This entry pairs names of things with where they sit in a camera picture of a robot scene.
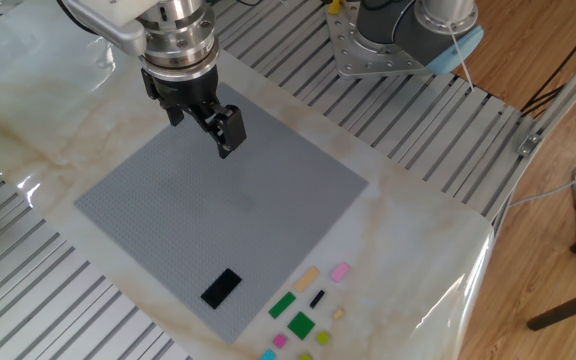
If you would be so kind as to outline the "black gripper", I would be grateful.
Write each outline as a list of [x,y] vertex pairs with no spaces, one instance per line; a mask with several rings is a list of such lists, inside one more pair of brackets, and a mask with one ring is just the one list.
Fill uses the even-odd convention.
[[141,70],[147,95],[153,100],[173,105],[166,109],[170,125],[176,127],[184,119],[181,107],[199,104],[210,105],[214,116],[202,122],[202,129],[217,143],[221,159],[227,158],[247,138],[241,110],[235,105],[222,106],[217,99],[219,83],[217,67],[198,78],[187,81],[165,81]]

